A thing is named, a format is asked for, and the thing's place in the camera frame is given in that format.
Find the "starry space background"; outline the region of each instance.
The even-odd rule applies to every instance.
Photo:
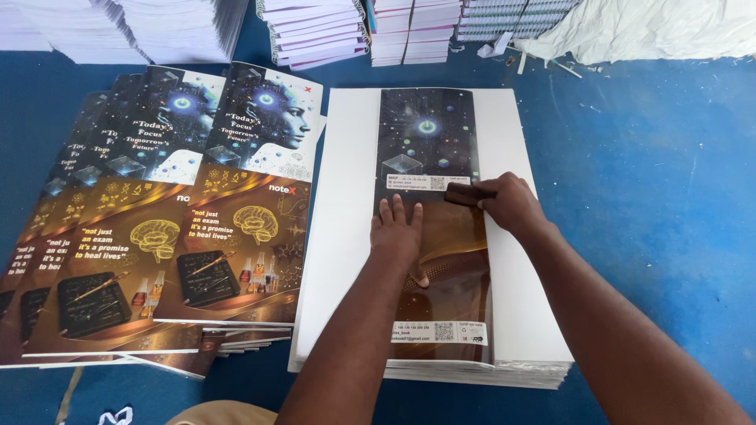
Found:
[[[455,88],[392,88],[381,91],[376,159],[375,210],[386,189],[384,162],[399,155],[422,169],[406,174],[478,176],[473,94]],[[393,174],[404,172],[391,171]],[[405,202],[444,199],[443,191],[405,191]]]

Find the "white plastic sheet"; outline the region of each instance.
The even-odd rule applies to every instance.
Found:
[[[529,54],[571,51],[581,64],[632,59],[705,59],[756,53],[754,0],[583,0]]]

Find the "sticker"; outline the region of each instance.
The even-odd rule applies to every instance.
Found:
[[[470,177],[460,175],[386,175],[387,189],[404,189],[409,191],[446,191],[449,183],[470,184]]]
[[[480,321],[395,321],[392,343],[461,343],[488,345]]]

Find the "person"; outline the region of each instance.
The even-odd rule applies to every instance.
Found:
[[[753,425],[695,360],[572,249],[525,180],[508,172],[476,186],[497,193],[479,207],[525,249],[559,329],[611,423]],[[423,225],[419,203],[409,224],[398,194],[392,203],[393,208],[381,201],[370,255],[315,343],[276,424],[370,423],[399,294],[420,251]],[[246,406],[260,422],[244,423],[275,417],[265,411],[262,418],[259,408]]]

